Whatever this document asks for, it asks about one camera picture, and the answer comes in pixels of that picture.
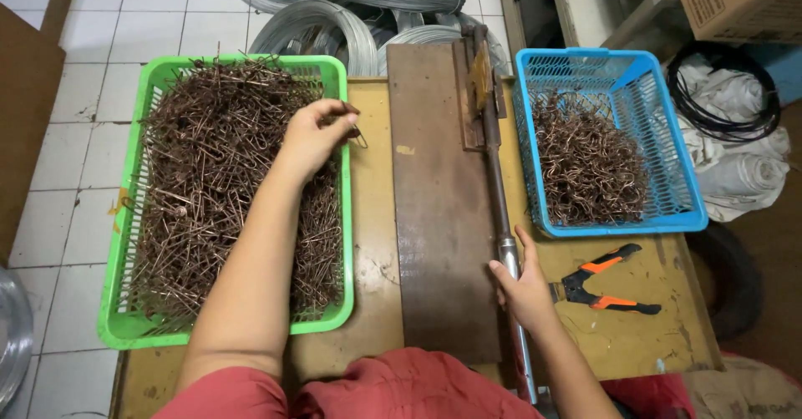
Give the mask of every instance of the yellow table surface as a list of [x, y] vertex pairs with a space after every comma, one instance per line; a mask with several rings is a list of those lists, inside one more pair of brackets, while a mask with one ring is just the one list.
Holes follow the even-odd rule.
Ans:
[[[512, 79], [505, 80], [507, 110], [512, 112]], [[291, 336], [286, 351], [286, 391], [303, 382], [337, 376], [361, 356], [404, 346], [398, 284], [396, 210], [393, 198], [389, 96], [386, 78], [349, 78], [349, 101], [362, 111], [359, 127], [369, 147], [351, 149], [354, 219], [355, 310], [339, 329]], [[600, 380], [665, 372], [721, 368], [710, 320], [681, 234], [625, 238], [550, 240], [536, 231], [526, 211], [526, 191], [513, 118], [500, 120], [500, 157], [512, 223], [526, 227], [537, 241], [549, 281], [559, 281], [581, 263], [627, 242], [643, 247], [624, 263], [586, 282], [588, 291], [662, 304], [648, 316], [597, 311], [559, 302], [563, 324]], [[146, 419], [173, 396], [184, 347], [122, 352], [110, 417]], [[536, 381], [547, 384], [535, 360]], [[507, 365], [475, 367], [491, 380], [508, 380]]]

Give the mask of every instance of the pile of copper wire pieces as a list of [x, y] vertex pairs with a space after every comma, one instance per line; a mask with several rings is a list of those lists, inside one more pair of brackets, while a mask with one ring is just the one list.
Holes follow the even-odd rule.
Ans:
[[635, 140], [575, 91], [536, 97], [533, 120], [551, 223], [640, 221], [649, 177]]
[[[142, 120], [147, 173], [135, 242], [132, 306], [160, 332], [191, 326], [243, 227], [295, 112], [322, 97], [273, 59], [216, 60], [179, 74]], [[333, 156], [302, 193], [290, 289], [294, 317], [343, 294], [343, 232]]]

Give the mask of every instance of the green plastic basket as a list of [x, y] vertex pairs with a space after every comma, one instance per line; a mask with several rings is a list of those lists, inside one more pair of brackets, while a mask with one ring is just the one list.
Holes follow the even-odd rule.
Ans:
[[[221, 63], [242, 60], [246, 55], [221, 55]], [[269, 57], [268, 55], [249, 55], [250, 58]], [[143, 66], [140, 86], [136, 95], [131, 133], [125, 157], [120, 198], [128, 197], [135, 204], [141, 204], [143, 189], [132, 182], [132, 174], [147, 170], [147, 162], [142, 154], [140, 136], [144, 128], [140, 120], [149, 113], [161, 98], [162, 92], [169, 88], [167, 79], [175, 79], [176, 73], [193, 68], [190, 59], [201, 57], [161, 57]], [[213, 57], [205, 57], [211, 65]], [[347, 100], [346, 68], [334, 57], [327, 55], [286, 55], [273, 63], [301, 79], [318, 81], [323, 97]], [[348, 319], [354, 309], [354, 267], [351, 236], [350, 203], [350, 154], [348, 145], [341, 153], [342, 171], [339, 179], [341, 212], [343, 215], [343, 299], [330, 304], [322, 314], [297, 314], [289, 325], [291, 335], [327, 332]], [[134, 348], [164, 347], [182, 345], [189, 342], [190, 330], [182, 332], [161, 332], [160, 323], [145, 317], [143, 311], [132, 311], [128, 304], [127, 281], [133, 268], [135, 242], [132, 236], [138, 233], [142, 210], [120, 207], [114, 218], [112, 247], [106, 268], [103, 299], [98, 315], [98, 335], [110, 348], [130, 350]]]

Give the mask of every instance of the orange and black pliers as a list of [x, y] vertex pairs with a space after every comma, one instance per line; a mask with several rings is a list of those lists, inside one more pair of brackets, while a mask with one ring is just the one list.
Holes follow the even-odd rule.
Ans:
[[621, 248], [617, 248], [609, 253], [596, 258], [591, 262], [586, 262], [579, 266], [579, 270], [566, 276], [562, 282], [550, 282], [548, 287], [551, 290], [552, 300], [558, 302], [567, 300], [575, 303], [585, 303], [593, 309], [612, 309], [615, 311], [640, 312], [641, 314], [654, 315], [662, 309], [660, 305], [647, 305], [633, 302], [631, 300], [621, 300], [607, 295], [590, 294], [582, 284], [591, 276], [607, 269], [616, 262], [623, 261], [632, 253], [641, 250], [641, 246], [635, 243], [628, 243]]

